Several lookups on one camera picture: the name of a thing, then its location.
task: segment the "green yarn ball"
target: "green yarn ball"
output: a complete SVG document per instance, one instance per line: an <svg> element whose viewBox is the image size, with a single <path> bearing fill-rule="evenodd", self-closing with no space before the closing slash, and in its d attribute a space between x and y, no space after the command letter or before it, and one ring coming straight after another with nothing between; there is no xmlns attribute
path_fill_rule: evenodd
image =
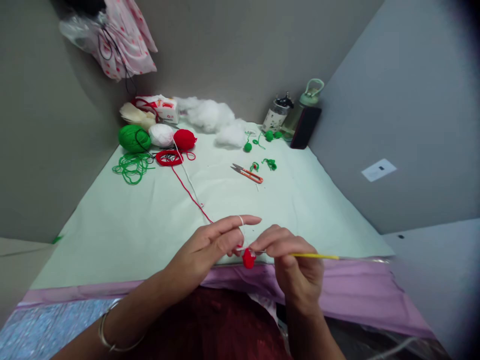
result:
<svg viewBox="0 0 480 360"><path fill-rule="evenodd" d="M249 153L251 150L252 150L252 144L247 142L245 144L245 146L243 147L243 150L246 152L246 153Z"/></svg>
<svg viewBox="0 0 480 360"><path fill-rule="evenodd" d="M272 130L269 130L265 133L265 139L268 142L271 142L274 139L274 132Z"/></svg>
<svg viewBox="0 0 480 360"><path fill-rule="evenodd" d="M143 153L150 148L150 135L138 125L125 125L118 132L118 142L129 153Z"/></svg>

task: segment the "pink cloth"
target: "pink cloth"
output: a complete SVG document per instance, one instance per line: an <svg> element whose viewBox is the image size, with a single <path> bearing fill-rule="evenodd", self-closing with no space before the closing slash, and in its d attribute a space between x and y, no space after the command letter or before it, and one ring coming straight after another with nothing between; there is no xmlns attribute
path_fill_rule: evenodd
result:
<svg viewBox="0 0 480 360"><path fill-rule="evenodd" d="M105 75L114 80L126 77L124 64L112 40L118 46L130 76L156 72L157 67L148 50L154 53L158 50L135 1L105 0L105 4L108 33L97 29L99 47L92 53Z"/></svg>
<svg viewBox="0 0 480 360"><path fill-rule="evenodd" d="M141 281L129 281L30 290L19 306L118 298L128 294L140 283ZM285 303L273 265L256 265L253 269L243 266L216 267L201 285L258 294L277 303ZM386 264L326 260L320 307L331 318L411 336L434 338L422 315L395 283Z"/></svg>

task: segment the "green water bottle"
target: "green water bottle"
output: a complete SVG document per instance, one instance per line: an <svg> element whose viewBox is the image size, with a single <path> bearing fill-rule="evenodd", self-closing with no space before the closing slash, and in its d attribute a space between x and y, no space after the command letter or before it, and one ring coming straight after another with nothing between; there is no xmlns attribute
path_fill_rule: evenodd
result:
<svg viewBox="0 0 480 360"><path fill-rule="evenodd" d="M319 87L310 88L310 83L318 83ZM300 96L300 99L295 103L295 107L288 113L283 125L280 128L283 138L286 141L292 141L297 125L299 124L302 114L307 108L316 108L319 103L320 92L323 90L325 84L320 79L311 79L306 85L305 92Z"/></svg>

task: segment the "silver bangle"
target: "silver bangle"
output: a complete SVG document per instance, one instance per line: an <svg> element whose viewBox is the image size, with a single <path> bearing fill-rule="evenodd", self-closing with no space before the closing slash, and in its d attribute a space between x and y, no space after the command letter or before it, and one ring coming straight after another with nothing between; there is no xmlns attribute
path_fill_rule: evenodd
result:
<svg viewBox="0 0 480 360"><path fill-rule="evenodd" d="M118 304L118 302L114 303L112 306L110 306L108 308L108 310L106 311L106 313L104 313L101 318L100 318L100 326L98 327L98 336L100 337L100 341L103 345L105 345L107 348L109 348L110 350L108 350L109 352L112 352L112 351L116 351L116 352L119 352L119 353L126 353L127 351L130 351L132 350L133 348L135 348L138 344L140 344L142 342L142 340L144 339L145 335L143 335L141 337L141 339L139 341L137 341L133 346L130 346L130 347L127 347L127 348L117 348L117 345L116 344L113 344L113 345L110 345L109 342L107 341L107 339L105 339L105 335L104 335L104 326L105 326L105 319L107 318L107 315L110 313L110 310L112 310L116 305Z"/></svg>

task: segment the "purple cloth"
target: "purple cloth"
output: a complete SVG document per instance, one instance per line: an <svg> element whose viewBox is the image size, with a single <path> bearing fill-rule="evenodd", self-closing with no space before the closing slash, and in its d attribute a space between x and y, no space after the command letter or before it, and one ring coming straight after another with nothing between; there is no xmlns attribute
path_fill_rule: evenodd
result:
<svg viewBox="0 0 480 360"><path fill-rule="evenodd" d="M434 338L417 308L397 286L388 265L326 260L320 307L331 318L369 325L411 336ZM86 299L119 298L141 281L29 290L20 307ZM214 289L254 293L284 304L273 265L213 268L201 283Z"/></svg>

